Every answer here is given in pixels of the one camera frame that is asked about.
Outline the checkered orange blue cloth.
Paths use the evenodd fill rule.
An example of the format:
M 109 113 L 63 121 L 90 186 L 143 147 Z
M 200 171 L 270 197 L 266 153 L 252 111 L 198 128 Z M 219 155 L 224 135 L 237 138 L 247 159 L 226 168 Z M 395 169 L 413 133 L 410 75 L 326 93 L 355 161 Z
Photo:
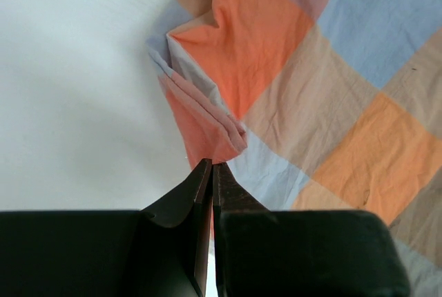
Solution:
M 441 0 L 172 0 L 147 45 L 191 166 L 441 265 Z

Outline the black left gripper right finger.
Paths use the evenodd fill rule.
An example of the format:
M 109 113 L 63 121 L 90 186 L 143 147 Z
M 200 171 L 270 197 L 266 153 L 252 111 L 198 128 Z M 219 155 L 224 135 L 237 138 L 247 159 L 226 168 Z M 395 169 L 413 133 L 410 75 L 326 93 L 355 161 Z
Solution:
M 220 296 L 409 296 L 383 221 L 361 210 L 271 211 L 213 167 Z

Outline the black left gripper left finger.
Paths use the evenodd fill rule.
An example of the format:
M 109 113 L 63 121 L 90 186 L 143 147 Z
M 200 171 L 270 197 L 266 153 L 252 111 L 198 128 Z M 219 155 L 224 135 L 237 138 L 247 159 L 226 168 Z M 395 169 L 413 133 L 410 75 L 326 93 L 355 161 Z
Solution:
M 2 296 L 203 296 L 211 161 L 142 210 L 4 211 Z

